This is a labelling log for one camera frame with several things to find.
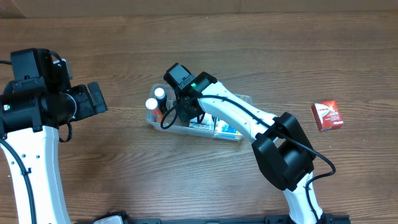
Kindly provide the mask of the white medicine box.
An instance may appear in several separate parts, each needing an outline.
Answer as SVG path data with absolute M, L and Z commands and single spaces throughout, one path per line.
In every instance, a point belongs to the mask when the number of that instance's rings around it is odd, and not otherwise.
M 206 131 L 213 131 L 215 128 L 214 117 L 205 113 L 196 118 L 193 118 L 189 122 L 189 127 L 194 129 L 201 129 Z

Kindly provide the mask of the black bottle white cap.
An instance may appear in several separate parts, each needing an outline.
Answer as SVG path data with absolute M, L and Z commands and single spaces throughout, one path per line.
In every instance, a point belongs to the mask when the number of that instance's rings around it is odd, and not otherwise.
M 156 88 L 154 90 L 155 98 L 158 102 L 160 111 L 164 114 L 167 112 L 167 94 L 163 88 Z

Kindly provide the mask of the orange bottle white cap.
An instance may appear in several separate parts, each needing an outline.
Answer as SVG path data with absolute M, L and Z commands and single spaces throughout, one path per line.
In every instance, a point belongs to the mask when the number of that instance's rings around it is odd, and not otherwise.
M 164 118 L 164 112 L 159 106 L 159 102 L 155 98 L 148 98 L 146 101 L 146 108 L 154 115 L 155 120 L 160 123 Z

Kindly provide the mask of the blue yellow VapoDrops box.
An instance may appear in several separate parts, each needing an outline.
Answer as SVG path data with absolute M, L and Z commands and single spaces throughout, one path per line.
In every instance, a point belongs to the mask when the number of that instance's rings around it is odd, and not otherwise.
M 215 137 L 221 139 L 229 139 L 239 141 L 242 138 L 242 134 L 225 121 L 217 118 L 215 124 Z

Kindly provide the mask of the red medicine box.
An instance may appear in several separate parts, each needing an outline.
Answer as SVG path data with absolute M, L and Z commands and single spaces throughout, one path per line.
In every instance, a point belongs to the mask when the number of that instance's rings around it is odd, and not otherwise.
M 314 103 L 311 107 L 318 130 L 326 131 L 344 125 L 344 121 L 335 100 Z

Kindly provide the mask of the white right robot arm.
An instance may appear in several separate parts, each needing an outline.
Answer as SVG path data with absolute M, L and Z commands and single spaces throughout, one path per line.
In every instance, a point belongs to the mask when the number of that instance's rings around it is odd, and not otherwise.
M 324 223 L 323 210 L 312 187 L 315 151 L 297 119 L 289 113 L 276 116 L 255 108 L 232 94 L 209 73 L 194 75 L 179 63 L 164 80 L 174 90 L 173 105 L 182 121 L 207 113 L 231 125 L 252 146 L 262 175 L 283 191 L 294 223 Z

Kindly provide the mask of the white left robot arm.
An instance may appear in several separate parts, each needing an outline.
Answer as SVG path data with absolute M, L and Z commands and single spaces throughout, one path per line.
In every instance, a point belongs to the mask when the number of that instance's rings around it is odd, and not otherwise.
M 72 123 L 108 107 L 98 83 L 71 86 L 67 61 L 48 49 L 11 53 L 14 79 L 1 95 L 1 148 L 11 171 L 19 223 L 70 223 L 58 145 Z

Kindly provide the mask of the clear plastic container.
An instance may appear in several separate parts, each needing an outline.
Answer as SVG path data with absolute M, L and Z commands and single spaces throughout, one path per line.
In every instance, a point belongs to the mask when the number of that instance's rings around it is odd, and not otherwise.
M 175 93 L 174 93 L 173 89 L 170 86 L 168 86 L 167 84 L 156 83 L 150 89 L 149 98 L 155 98 L 154 90 L 156 88 L 163 88 L 165 90 L 165 92 L 167 94 L 167 109 L 171 108 L 171 106 L 173 105 L 173 102 L 175 101 Z M 236 95 L 236 96 L 250 105 L 252 105 L 252 103 L 253 103 L 253 100 L 250 96 L 247 96 L 247 95 Z M 167 116 L 164 126 L 167 126 L 169 124 L 169 122 L 171 122 L 173 120 L 174 116 L 175 116 L 175 111 L 171 112 Z M 216 124 L 217 117 L 216 116 L 212 116 L 212 117 L 214 117 L 214 122 Z M 202 136 L 202 137 L 207 137 L 207 138 L 216 138 L 215 137 L 215 129 L 213 131 L 206 131 L 206 130 L 201 130 L 201 129 L 190 128 L 189 121 L 183 123 L 180 121 L 180 119 L 178 117 L 177 117 L 176 121 L 174 122 L 174 124 L 170 128 L 162 129 L 160 127 L 160 123 L 158 123 L 155 120 L 154 115 L 148 109 L 146 111 L 146 122 L 148 124 L 152 125 L 153 127 L 155 127 L 155 129 L 158 129 L 159 131 L 171 132 L 171 133 L 176 133 L 176 134 L 188 134 L 188 135 L 194 135 L 194 136 Z

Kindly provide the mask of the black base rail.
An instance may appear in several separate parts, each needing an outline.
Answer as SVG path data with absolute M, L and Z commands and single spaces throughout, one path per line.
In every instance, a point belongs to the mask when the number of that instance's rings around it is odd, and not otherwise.
M 78 221 L 76 224 L 123 223 L 123 224 L 288 224 L 294 223 L 289 215 L 268 215 L 264 218 L 222 218 L 222 219 L 191 219 L 161 220 L 158 218 L 133 219 L 124 210 L 107 213 L 92 221 Z

